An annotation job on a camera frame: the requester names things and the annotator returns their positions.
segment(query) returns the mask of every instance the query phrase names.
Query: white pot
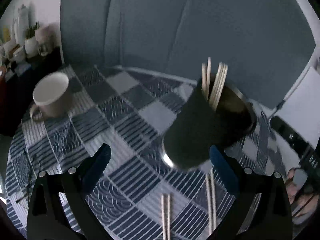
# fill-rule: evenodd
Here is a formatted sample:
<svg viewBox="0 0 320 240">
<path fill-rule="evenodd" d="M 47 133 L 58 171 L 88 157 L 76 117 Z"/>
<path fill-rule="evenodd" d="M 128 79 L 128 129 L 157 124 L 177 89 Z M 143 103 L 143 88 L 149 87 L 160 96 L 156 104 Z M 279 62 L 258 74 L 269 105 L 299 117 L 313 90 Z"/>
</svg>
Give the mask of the white pot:
<svg viewBox="0 0 320 240">
<path fill-rule="evenodd" d="M 36 41 L 36 37 L 33 36 L 31 39 L 25 40 L 24 48 L 28 57 L 34 57 L 38 55 L 38 42 Z"/>
</svg>

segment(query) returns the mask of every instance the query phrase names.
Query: screw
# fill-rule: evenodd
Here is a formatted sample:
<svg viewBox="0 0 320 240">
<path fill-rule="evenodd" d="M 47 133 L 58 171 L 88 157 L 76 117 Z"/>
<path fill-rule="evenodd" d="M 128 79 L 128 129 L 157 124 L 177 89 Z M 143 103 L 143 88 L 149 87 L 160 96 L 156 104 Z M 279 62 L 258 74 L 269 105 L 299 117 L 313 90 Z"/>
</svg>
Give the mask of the screw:
<svg viewBox="0 0 320 240">
<path fill-rule="evenodd" d="M 276 177 L 277 179 L 280 179 L 280 178 L 281 178 L 281 174 L 280 174 L 279 172 L 275 172 L 275 177 Z"/>
<path fill-rule="evenodd" d="M 244 168 L 244 172 L 246 174 L 251 174 L 252 173 L 252 170 L 250 168 Z"/>
<path fill-rule="evenodd" d="M 68 170 L 68 173 L 69 174 L 74 174 L 75 172 L 76 172 L 76 168 L 75 167 L 72 167 L 72 168 L 70 168 L 69 170 Z"/>
<path fill-rule="evenodd" d="M 39 172 L 39 177 L 40 177 L 40 178 L 42 178 L 42 177 L 44 177 L 44 176 L 45 176 L 45 171 Z"/>
</svg>

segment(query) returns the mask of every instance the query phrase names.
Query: wooden chopstick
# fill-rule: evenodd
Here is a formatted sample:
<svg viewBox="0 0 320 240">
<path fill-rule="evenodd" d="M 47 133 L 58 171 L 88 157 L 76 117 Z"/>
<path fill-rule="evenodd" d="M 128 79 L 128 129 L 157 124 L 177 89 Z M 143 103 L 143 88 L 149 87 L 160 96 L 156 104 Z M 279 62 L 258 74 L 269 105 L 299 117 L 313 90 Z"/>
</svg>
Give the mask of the wooden chopstick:
<svg viewBox="0 0 320 240">
<path fill-rule="evenodd" d="M 215 101 L 213 103 L 213 109 L 214 110 L 216 110 L 217 107 L 218 107 L 218 103 L 219 103 L 219 100 L 220 100 L 220 97 L 221 97 L 221 94 L 222 94 L 222 90 L 223 90 L 223 87 L 224 87 L 224 82 L 226 81 L 227 72 L 228 72 L 228 65 L 224 65 L 224 72 L 223 72 L 223 75 L 222 75 L 222 78 L 221 78 L 221 83 L 219 85 L 219 89 L 218 89 L 217 95 L 215 97 Z"/>
<path fill-rule="evenodd" d="M 208 57 L 208 66 L 207 66 L 207 90 L 206 90 L 206 100 L 209 99 L 209 87 L 210 87 L 210 76 L 211 76 L 211 58 Z"/>
<path fill-rule="evenodd" d="M 171 229 L 170 229 L 170 223 L 171 223 L 171 203 L 170 203 L 170 194 L 167 196 L 167 240 L 170 240 L 170 234 L 171 234 Z"/>
<path fill-rule="evenodd" d="M 209 184 L 209 176 L 206 174 L 205 176 L 205 185 L 207 189 L 207 202 L 208 202 L 208 216 L 209 216 L 209 235 L 211 235 L 212 231 L 212 209 L 211 209 L 211 197 L 210 197 L 210 184 Z"/>
<path fill-rule="evenodd" d="M 164 194 L 161 194 L 161 215 L 162 215 L 162 234 L 163 234 L 163 240 L 170 240 L 171 238 L 171 195 L 167 195 L 167 216 L 165 215 L 164 211 Z"/>
<path fill-rule="evenodd" d="M 212 91 L 211 91 L 211 95 L 210 95 L 210 98 L 209 98 L 209 105 L 212 106 L 213 102 L 214 102 L 214 99 L 217 95 L 217 91 L 218 91 L 218 86 L 219 86 L 219 83 L 220 83 L 220 80 L 221 80 L 221 75 L 222 75 L 222 70 L 223 70 L 223 64 L 222 62 L 219 63 L 219 67 L 218 67 L 218 71 L 217 71 L 217 75 L 216 75 L 216 78 L 214 80 L 214 83 L 213 83 L 213 88 L 212 88 Z"/>
<path fill-rule="evenodd" d="M 210 169 L 210 180 L 211 180 L 212 218 L 213 218 L 212 231 L 214 231 L 217 228 L 217 209 L 216 209 L 216 191 L 214 187 L 213 169 Z"/>
<path fill-rule="evenodd" d="M 202 63 L 202 85 L 201 85 L 201 89 L 202 89 L 202 93 L 205 97 L 206 95 L 206 91 L 207 91 L 207 68 L 205 66 L 205 63 Z"/>
<path fill-rule="evenodd" d="M 167 240 L 167 230 L 164 215 L 164 194 L 161 195 L 161 214 L 162 214 L 162 234 L 163 240 Z"/>
</svg>

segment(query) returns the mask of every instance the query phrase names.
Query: potted plant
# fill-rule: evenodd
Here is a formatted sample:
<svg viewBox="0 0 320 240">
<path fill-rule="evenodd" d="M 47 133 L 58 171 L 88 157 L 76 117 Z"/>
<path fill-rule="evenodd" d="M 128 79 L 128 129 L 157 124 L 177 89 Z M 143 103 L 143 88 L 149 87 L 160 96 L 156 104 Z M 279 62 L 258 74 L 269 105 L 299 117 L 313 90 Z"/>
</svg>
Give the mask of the potted plant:
<svg viewBox="0 0 320 240">
<path fill-rule="evenodd" d="M 38 42 L 35 37 L 35 30 L 39 28 L 39 22 L 36 22 L 34 26 L 31 26 L 26 33 L 26 39 L 24 41 L 24 48 L 29 58 L 38 55 Z"/>
</svg>

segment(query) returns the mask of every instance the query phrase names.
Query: table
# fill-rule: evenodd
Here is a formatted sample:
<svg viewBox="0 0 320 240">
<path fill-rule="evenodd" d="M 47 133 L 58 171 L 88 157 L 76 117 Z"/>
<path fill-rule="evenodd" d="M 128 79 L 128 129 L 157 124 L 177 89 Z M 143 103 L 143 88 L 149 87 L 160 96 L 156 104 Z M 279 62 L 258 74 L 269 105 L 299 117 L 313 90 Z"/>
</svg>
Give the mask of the table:
<svg viewBox="0 0 320 240">
<path fill-rule="evenodd" d="M 172 195 L 172 238 L 206 239 L 208 214 L 205 174 L 207 161 L 191 172 L 168 168 L 159 144 L 196 82 L 135 68 L 67 66 L 73 108 L 65 115 L 34 123 L 28 113 L 10 147 L 5 187 L 8 216 L 26 236 L 27 198 L 39 171 L 61 173 L 92 156 L 102 143 L 110 145 L 111 160 L 87 203 L 114 239 L 162 239 L 161 193 Z M 266 115 L 252 102 L 258 124 L 253 133 L 226 150 L 243 167 L 259 174 L 274 170 L 285 175 L 276 139 Z M 231 207 L 230 195 L 214 171 L 218 222 Z M 81 232 L 63 194 L 60 199 L 73 228 Z M 250 216 L 259 196 L 250 210 Z"/>
</svg>

